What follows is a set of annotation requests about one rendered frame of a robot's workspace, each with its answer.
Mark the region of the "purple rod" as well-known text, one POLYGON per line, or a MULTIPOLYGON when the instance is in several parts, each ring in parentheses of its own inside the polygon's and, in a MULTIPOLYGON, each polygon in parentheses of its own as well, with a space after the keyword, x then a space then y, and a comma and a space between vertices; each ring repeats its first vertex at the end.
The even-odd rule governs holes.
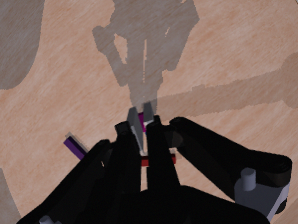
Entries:
POLYGON ((87 154, 87 152, 71 136, 69 136, 63 143, 79 160, 87 154))

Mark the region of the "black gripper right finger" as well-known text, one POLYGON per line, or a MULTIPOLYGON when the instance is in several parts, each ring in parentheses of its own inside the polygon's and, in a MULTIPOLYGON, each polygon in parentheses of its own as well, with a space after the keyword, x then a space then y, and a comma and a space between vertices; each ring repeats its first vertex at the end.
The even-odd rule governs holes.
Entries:
POLYGON ((169 148, 177 148, 235 203, 261 212, 269 222, 285 209, 292 172, 289 157, 248 149, 185 117, 162 125, 151 102, 144 104, 143 123, 148 224, 192 224, 169 148))

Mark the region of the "dark red rod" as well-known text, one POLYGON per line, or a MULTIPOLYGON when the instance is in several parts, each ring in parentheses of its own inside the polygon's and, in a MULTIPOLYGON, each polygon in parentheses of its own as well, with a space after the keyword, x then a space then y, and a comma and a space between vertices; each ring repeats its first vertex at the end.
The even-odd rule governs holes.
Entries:
MULTIPOLYGON (((172 155, 172 160, 174 162, 174 164, 176 164, 176 156, 175 154, 171 154, 172 155)), ((148 166, 148 157, 147 156, 142 156, 142 167, 148 166)))

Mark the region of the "magenta rod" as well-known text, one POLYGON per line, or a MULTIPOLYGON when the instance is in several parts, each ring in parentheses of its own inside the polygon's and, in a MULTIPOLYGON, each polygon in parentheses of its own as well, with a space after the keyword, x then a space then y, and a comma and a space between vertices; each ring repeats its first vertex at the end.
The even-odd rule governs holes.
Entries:
POLYGON ((143 129, 143 132, 146 132, 146 131, 145 131, 144 124, 143 124, 143 112, 141 112, 141 113, 138 113, 138 117, 139 117, 139 120, 140 120, 140 123, 141 123, 142 129, 143 129))

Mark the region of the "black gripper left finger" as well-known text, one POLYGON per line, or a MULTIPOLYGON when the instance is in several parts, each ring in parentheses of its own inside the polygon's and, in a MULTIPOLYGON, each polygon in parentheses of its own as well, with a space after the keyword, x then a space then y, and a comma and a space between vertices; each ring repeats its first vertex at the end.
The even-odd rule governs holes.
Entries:
POLYGON ((126 121, 114 127, 115 144, 109 139, 97 142, 50 195, 16 224, 117 224, 121 194, 141 192, 144 146, 136 106, 129 108, 126 121))

